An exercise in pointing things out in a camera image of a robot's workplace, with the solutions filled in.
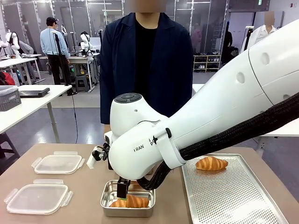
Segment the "croissant in metal container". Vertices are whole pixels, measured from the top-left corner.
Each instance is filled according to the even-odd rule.
[[[128,195],[127,200],[117,199],[110,207],[112,208],[147,208],[149,205],[149,199],[146,197],[136,197],[134,195]]]
[[[225,169],[228,166],[228,162],[225,160],[217,159],[213,156],[205,157],[196,163],[196,168],[206,171],[216,171]]]

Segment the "red object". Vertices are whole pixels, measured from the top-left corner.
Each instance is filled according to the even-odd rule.
[[[14,79],[10,76],[9,73],[4,72],[3,74],[5,75],[5,81],[7,82],[8,85],[15,85]]]

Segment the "navy blazer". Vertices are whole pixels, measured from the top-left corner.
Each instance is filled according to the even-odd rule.
[[[135,13],[106,26],[100,51],[100,116],[110,124],[113,99],[135,89]],[[170,117],[192,96],[193,53],[188,31],[160,14],[147,103]]]

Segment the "black chair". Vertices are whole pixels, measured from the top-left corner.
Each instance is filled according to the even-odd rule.
[[[4,142],[7,142],[11,149],[2,148],[1,144]],[[12,153],[13,155],[7,159],[4,153]],[[8,135],[5,132],[0,134],[0,175],[4,173],[4,171],[10,167],[15,160],[19,158],[20,155],[15,149]]]

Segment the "perforated tray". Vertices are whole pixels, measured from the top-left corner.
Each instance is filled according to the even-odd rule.
[[[238,154],[209,154],[228,161],[222,171],[197,170],[205,156],[183,167],[194,224],[287,224],[266,189]]]

